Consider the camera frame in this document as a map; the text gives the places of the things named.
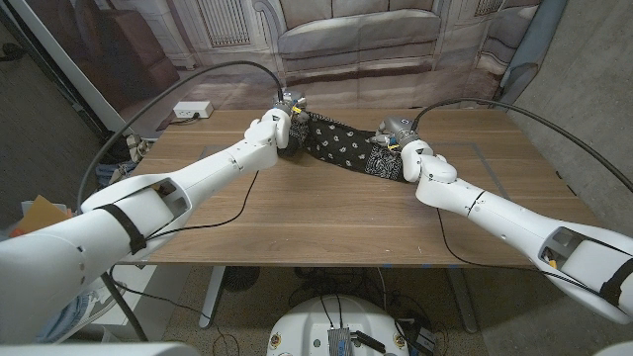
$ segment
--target power strip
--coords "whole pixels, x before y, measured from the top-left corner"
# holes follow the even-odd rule
[[[191,119],[196,113],[199,118],[208,118],[214,111],[211,102],[179,102],[174,107],[174,114],[178,119]]]

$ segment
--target desk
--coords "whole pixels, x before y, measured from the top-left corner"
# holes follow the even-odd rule
[[[215,111],[190,126],[172,126],[135,174],[176,170],[243,138],[265,111]],[[387,115],[418,110],[319,110],[360,130]],[[555,219],[597,225],[519,128],[497,110],[436,110],[420,137],[457,168],[458,176]],[[204,203],[188,225],[218,223],[239,211],[252,175]],[[444,246],[435,209],[419,202],[416,184],[350,172],[301,153],[261,171],[235,222],[180,232],[148,263],[256,266],[461,266]],[[467,219],[441,212],[450,246],[470,261],[530,265],[527,259]]]

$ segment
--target bandana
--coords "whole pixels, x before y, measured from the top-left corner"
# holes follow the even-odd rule
[[[324,162],[355,172],[406,182],[403,161],[387,148],[371,143],[375,133],[356,130],[316,113],[305,122],[293,120],[288,147],[280,156],[293,156],[300,149]]]

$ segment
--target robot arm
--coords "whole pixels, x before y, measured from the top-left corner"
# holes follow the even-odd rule
[[[615,322],[633,318],[633,238],[604,228],[543,217],[457,178],[456,169],[410,130],[387,118],[379,140],[401,148],[405,179],[423,203],[459,214],[520,251],[567,295]]]
[[[288,144],[290,113],[277,105],[221,152],[175,172],[114,184],[86,200],[83,215],[0,243],[0,343],[32,342],[53,312],[108,268],[140,260],[176,232],[143,247],[145,237],[184,226],[233,179],[275,165],[277,148]],[[140,241],[131,243],[134,235]]]

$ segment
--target black cable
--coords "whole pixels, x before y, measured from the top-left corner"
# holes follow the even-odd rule
[[[224,335],[220,331],[220,327],[217,326],[217,325],[216,325],[216,329],[218,330],[218,333],[220,334],[220,336],[216,337],[216,340],[214,341],[214,344],[212,346],[212,351],[213,351],[214,356],[216,356],[216,343],[220,339],[222,339],[225,342],[225,349],[226,349],[226,351],[228,351],[228,344],[226,343],[226,336],[230,336],[233,339],[233,341],[235,341],[235,346],[237,347],[237,356],[239,356],[239,354],[240,354],[240,352],[239,352],[239,342],[237,342],[237,339],[235,338],[235,336],[233,336],[233,335],[231,335],[229,333],[227,335]]]
[[[431,320],[431,318],[428,316],[428,313],[424,310],[424,308],[422,307],[422,305],[413,297],[408,296],[406,294],[401,293],[400,291],[393,291],[392,292],[392,298],[394,300],[399,300],[400,298],[405,298],[411,302],[413,302],[415,304],[415,306],[417,307],[417,309],[422,313],[422,316],[424,316],[427,320]]]
[[[231,219],[225,221],[225,222],[218,222],[218,223],[212,223],[212,224],[204,224],[204,225],[196,225],[196,226],[186,226],[186,227],[180,227],[180,228],[174,228],[172,230],[168,230],[165,232],[161,232],[155,235],[151,235],[148,236],[145,241],[151,241],[155,238],[158,238],[160,236],[164,236],[166,234],[169,233],[173,233],[173,232],[178,232],[178,231],[183,231],[183,230],[188,230],[188,229],[197,229],[197,228],[210,228],[210,227],[218,227],[218,226],[222,226],[224,224],[230,223],[232,221],[234,221],[235,219],[239,218],[239,216],[241,216],[241,214],[244,212],[244,209],[246,208],[246,202],[248,201],[248,196],[250,195],[250,191],[251,189],[253,189],[253,185],[255,184],[255,180],[257,180],[257,175],[259,175],[259,171],[257,171],[255,173],[255,177],[253,178],[253,181],[250,183],[250,187],[248,187],[248,192],[246,192],[246,197],[244,198],[244,203],[241,206],[241,210],[239,211],[239,213],[237,213],[236,216],[232,217]]]
[[[258,64],[258,63],[255,63],[255,62],[252,62],[252,61],[248,61],[248,60],[235,60],[235,61],[229,61],[229,62],[216,64],[216,65],[210,66],[208,68],[205,68],[205,69],[203,69],[203,70],[191,75],[190,77],[187,77],[185,79],[182,79],[182,80],[174,83],[169,88],[165,89],[165,91],[163,91],[162,93],[158,94],[158,96],[153,98],[144,107],[142,107],[142,109],[140,109],[134,116],[132,116],[132,118],[125,125],[120,127],[115,133],[113,133],[112,136],[110,136],[110,138],[108,139],[108,141],[106,141],[106,143],[101,147],[101,149],[99,149],[97,154],[95,154],[95,157],[92,159],[92,161],[88,165],[88,168],[86,169],[86,172],[84,173],[83,177],[81,178],[81,183],[79,184],[79,191],[77,193],[77,215],[81,214],[81,204],[83,203],[83,192],[86,189],[86,185],[88,184],[88,178],[90,178],[90,175],[92,174],[92,172],[94,172],[95,167],[99,163],[99,160],[101,159],[101,157],[103,157],[106,154],[108,149],[110,149],[110,147],[114,144],[114,142],[119,138],[119,136],[125,130],[127,130],[136,120],[138,120],[138,118],[140,118],[140,116],[142,114],[144,114],[147,110],[149,110],[149,108],[154,106],[158,101],[160,101],[162,98],[167,96],[169,93],[171,93],[172,91],[174,91],[175,89],[177,89],[181,85],[183,85],[186,82],[190,81],[191,79],[193,79],[193,78],[195,78],[197,76],[200,76],[200,75],[202,75],[204,73],[207,73],[209,71],[212,71],[212,70],[215,70],[215,69],[219,69],[219,68],[223,68],[223,67],[227,67],[227,66],[232,66],[232,65],[251,65],[251,66],[257,67],[257,68],[265,71],[268,75],[270,75],[275,80],[275,84],[277,84],[277,96],[278,96],[280,101],[283,100],[284,93],[283,93],[283,90],[282,90],[282,86],[281,86],[281,83],[279,82],[279,79],[277,79],[277,77],[275,76],[275,74],[273,72],[271,72],[270,70],[268,70],[268,68],[266,68],[265,66],[263,66],[261,64]]]
[[[628,188],[628,190],[631,193],[633,193],[633,182],[631,182],[631,180],[629,180],[622,172],[620,172],[619,169],[617,169],[613,164],[611,164],[611,162],[606,160],[606,158],[602,157],[602,155],[600,153],[596,152],[588,144],[582,142],[579,138],[577,138],[576,136],[572,135],[571,133],[568,133],[567,131],[565,131],[563,128],[557,126],[556,124],[553,124],[553,123],[541,118],[540,116],[538,116],[538,115],[536,115],[536,114],[534,114],[532,112],[529,112],[529,111],[527,111],[525,109],[516,107],[514,105],[498,102],[498,101],[495,101],[495,100],[478,99],[478,98],[456,98],[456,99],[443,100],[441,102],[438,102],[438,103],[435,103],[433,105],[430,105],[430,106],[426,107],[419,114],[417,114],[417,116],[413,120],[413,125],[411,126],[411,130],[415,131],[417,129],[417,124],[419,123],[419,119],[424,114],[426,114],[427,112],[429,112],[429,111],[431,111],[431,110],[433,110],[435,108],[441,107],[441,106],[450,105],[450,104],[457,104],[457,103],[461,103],[461,102],[465,102],[465,101],[472,101],[472,102],[476,102],[478,104],[489,104],[489,105],[500,106],[502,108],[506,108],[506,109],[510,109],[512,111],[515,111],[515,112],[517,112],[519,114],[523,114],[526,117],[528,117],[530,119],[533,119],[533,120],[539,122],[540,124],[545,125],[546,127],[554,130],[558,134],[561,134],[564,138],[566,138],[566,139],[570,140],[571,142],[575,143],[578,147],[582,148],[585,152],[590,154],[593,158],[595,158],[598,162],[600,162],[602,164],[602,166],[604,166],[604,168],[606,168],[620,182],[622,182],[622,184],[624,184],[624,186],[626,188]]]
[[[584,285],[582,283],[576,282],[574,280],[571,280],[571,279],[563,277],[563,276],[559,276],[559,275],[557,275],[555,273],[552,273],[552,272],[541,271],[541,270],[538,270],[538,269],[521,268],[521,267],[487,265],[487,264],[471,262],[471,261],[467,261],[467,260],[463,259],[462,257],[456,255],[455,252],[453,252],[453,250],[449,247],[448,241],[446,240],[446,233],[444,232],[444,223],[442,222],[442,216],[439,213],[439,209],[436,209],[436,210],[437,210],[437,215],[439,216],[439,226],[440,226],[440,228],[442,230],[442,236],[444,237],[444,245],[446,246],[446,249],[448,249],[448,252],[450,252],[453,255],[453,257],[457,258],[458,260],[460,260],[460,261],[462,261],[464,263],[472,264],[474,266],[487,267],[487,268],[502,268],[502,269],[509,269],[509,270],[533,272],[533,273],[539,273],[539,274],[542,274],[542,275],[555,277],[555,278],[563,280],[563,281],[565,281],[567,283],[573,284],[576,287],[582,288],[582,289],[584,289],[584,290],[586,290],[586,291],[588,291],[590,293],[593,293],[593,294],[595,294],[595,295],[597,295],[597,296],[602,298],[602,296],[600,295],[600,292],[594,291],[593,289],[591,289],[590,287],[588,287],[588,286],[586,286],[586,285]]]
[[[343,328],[343,309],[340,306],[340,298],[338,297],[338,293],[336,294],[336,300],[338,301],[338,317],[340,319],[340,328]]]
[[[332,319],[329,317],[329,314],[327,313],[327,309],[325,308],[325,303],[323,302],[323,296],[320,296],[320,304],[323,306],[323,311],[325,312],[325,315],[327,316],[327,319],[329,320],[329,326],[331,326],[331,328],[334,328],[334,323],[332,322]]]
[[[191,308],[191,307],[189,307],[189,306],[181,305],[181,304],[176,303],[176,302],[174,302],[174,301],[172,301],[172,300],[170,300],[170,299],[167,299],[167,298],[158,297],[158,296],[153,296],[153,295],[148,294],[148,293],[145,293],[145,292],[140,292],[140,291],[136,291],[136,290],[133,290],[133,289],[131,289],[131,288],[128,288],[128,286],[126,286],[126,285],[124,285],[124,284],[120,283],[119,281],[115,280],[115,278],[114,278],[114,270],[115,270],[115,267],[116,267],[116,265],[112,266],[112,267],[110,268],[110,271],[109,271],[108,273],[104,273],[104,275],[107,275],[107,276],[109,277],[109,279],[113,282],[113,284],[114,284],[115,286],[117,286],[117,287],[119,287],[119,288],[121,288],[121,289],[123,289],[123,290],[125,290],[125,291],[127,291],[127,292],[130,292],[130,293],[133,293],[133,294],[139,295],[139,296],[148,297],[148,298],[156,299],[156,300],[159,300],[159,301],[167,302],[167,303],[171,304],[171,305],[172,305],[172,306],[174,306],[174,307],[177,307],[177,308],[182,308],[182,309],[185,309],[185,310],[187,310],[187,311],[194,312],[194,313],[196,313],[196,314],[200,314],[200,315],[204,316],[205,318],[207,318],[208,320],[211,320],[211,317],[210,317],[210,316],[208,316],[208,315],[204,314],[202,311],[198,311],[197,309]],[[216,338],[216,341],[214,341],[214,344],[213,344],[213,352],[214,352],[214,355],[216,354],[216,351],[215,351],[215,348],[216,348],[216,343],[218,342],[218,340],[219,340],[219,339],[221,339],[221,338],[222,338],[222,339],[224,339],[226,336],[230,336],[230,337],[231,337],[231,338],[235,341],[235,345],[236,345],[236,347],[237,347],[237,355],[239,355],[239,353],[240,353],[240,351],[239,351],[239,342],[237,342],[237,339],[235,338],[235,336],[233,336],[233,335],[231,335],[231,334],[223,334],[223,333],[220,331],[220,327],[219,327],[219,326],[217,326],[217,325],[216,325],[216,329],[218,330],[218,333],[220,334],[220,336],[218,336],[218,338]],[[226,347],[226,350],[228,350],[228,345],[226,344],[226,340],[224,340],[224,342],[225,342],[225,347]]]
[[[172,121],[171,123],[169,123],[169,125],[187,125],[187,124],[191,124],[195,121],[197,121],[197,119],[200,119],[200,113],[194,113],[194,115],[191,118],[187,118],[185,120],[180,120],[180,121]]]
[[[114,269],[114,268],[115,267],[113,266],[110,269],[110,274],[112,274],[112,269]],[[147,335],[145,335],[145,331],[143,331],[142,326],[140,326],[140,322],[138,322],[138,319],[136,318],[136,315],[134,314],[132,309],[130,309],[130,306],[128,306],[128,304],[126,303],[126,300],[123,299],[123,296],[121,295],[121,293],[119,293],[119,290],[117,290],[116,286],[119,286],[117,281],[115,281],[114,278],[112,278],[106,272],[104,272],[101,275],[101,280],[106,285],[106,288],[108,289],[108,291],[112,295],[112,298],[114,298],[114,300],[117,302],[119,307],[121,307],[121,310],[123,311],[123,314],[125,314],[126,317],[128,318],[128,320],[130,321],[130,324],[134,328],[135,333],[138,336],[138,339],[140,339],[140,341],[149,341],[147,339]]]
[[[195,312],[195,313],[198,313],[198,314],[200,314],[200,315],[204,316],[205,318],[207,318],[208,320],[211,320],[211,317],[210,317],[210,316],[208,316],[208,315],[204,314],[203,312],[198,311],[198,310],[196,310],[196,309],[194,309],[194,308],[191,308],[191,307],[188,307],[188,306],[185,306],[185,305],[178,304],[178,303],[176,303],[176,302],[174,302],[174,301],[172,301],[172,300],[170,300],[170,299],[167,299],[167,298],[162,298],[162,297],[158,297],[158,296],[153,296],[153,295],[151,295],[151,294],[147,294],[147,293],[144,293],[144,292],[135,291],[135,290],[133,290],[133,289],[128,288],[128,286],[126,286],[126,285],[124,285],[124,284],[120,283],[119,281],[117,281],[117,280],[114,278],[114,270],[115,270],[115,267],[116,267],[116,266],[117,266],[117,265],[114,265],[114,266],[110,267],[110,272],[109,272],[109,274],[108,274],[108,277],[110,277],[110,278],[112,279],[112,281],[114,282],[114,284],[115,284],[117,287],[119,287],[119,288],[121,288],[121,289],[123,289],[123,290],[125,290],[125,291],[127,291],[127,292],[130,292],[130,293],[134,293],[134,294],[136,294],[136,295],[139,295],[139,296],[148,297],[148,298],[156,299],[156,300],[159,300],[159,301],[167,302],[167,303],[171,304],[171,305],[172,305],[172,306],[174,306],[174,307],[178,307],[178,308],[186,309],[186,310],[188,310],[188,311],[190,311],[190,312]]]
[[[213,66],[210,66],[209,68],[205,68],[201,71],[199,71],[198,73],[195,73],[185,79],[182,79],[176,83],[174,83],[173,85],[171,85],[169,88],[167,88],[165,91],[163,91],[162,93],[158,94],[155,98],[153,98],[149,103],[147,103],[145,106],[143,106],[136,114],[134,114],[132,116],[132,118],[122,127],[120,127],[115,133],[113,133],[110,138],[106,141],[106,143],[99,149],[99,151],[97,152],[97,154],[95,154],[94,158],[92,159],[92,161],[90,162],[90,164],[88,165],[88,168],[86,168],[85,173],[83,174],[83,177],[81,178],[81,183],[79,184],[79,190],[77,192],[77,215],[81,215],[81,204],[83,203],[83,192],[86,190],[86,186],[88,185],[88,179],[90,177],[90,174],[92,174],[92,172],[94,171],[95,167],[97,166],[97,164],[99,163],[99,160],[101,160],[101,158],[106,154],[106,152],[108,151],[108,149],[110,149],[110,147],[115,143],[115,141],[119,138],[119,136],[125,132],[134,122],[136,122],[140,116],[142,114],[144,114],[145,112],[147,112],[147,110],[149,110],[151,107],[153,107],[158,101],[160,101],[161,99],[163,99],[165,96],[167,96],[169,93],[171,93],[172,91],[174,91],[175,89],[179,88],[181,85],[185,84],[186,82],[190,81],[191,79],[202,75],[204,73],[207,73],[209,71],[218,69],[218,68],[223,68],[223,67],[227,67],[227,66],[232,66],[232,65],[251,65],[254,67],[257,67],[261,70],[263,70],[264,72],[266,72],[268,75],[270,75],[273,80],[275,81],[275,84],[277,85],[277,97],[279,98],[279,101],[282,101],[284,99],[284,93],[282,90],[282,86],[281,83],[279,82],[279,79],[277,79],[277,77],[275,76],[275,74],[273,72],[271,72],[270,70],[268,70],[268,68],[264,67],[261,64],[255,63],[255,62],[251,62],[248,60],[235,60],[235,61],[229,61],[229,62],[225,62],[225,63],[220,63],[220,64],[216,64]],[[220,226],[222,224],[225,223],[230,223],[233,220],[237,219],[237,217],[233,218],[232,220],[228,221],[228,222],[223,222],[221,224],[216,224],[215,226]],[[106,286],[110,285],[112,287],[112,283],[113,281],[109,281],[109,277],[104,273],[101,276],[102,281],[104,282],[104,284]],[[144,331],[142,330],[142,327],[140,327],[140,323],[138,322],[138,319],[136,318],[136,316],[134,315],[134,313],[132,312],[132,310],[130,309],[130,306],[128,306],[128,304],[126,303],[126,300],[123,299],[123,296],[121,296],[121,294],[119,293],[119,291],[116,288],[108,288],[110,290],[110,294],[113,296],[113,298],[115,299],[115,301],[117,301],[117,304],[119,304],[119,306],[121,307],[122,311],[124,311],[124,313],[126,314],[126,317],[130,320],[130,323],[132,323],[133,325],[135,325],[135,331],[136,334],[138,335],[138,338],[140,338],[141,340],[146,340],[147,337],[144,333]]]

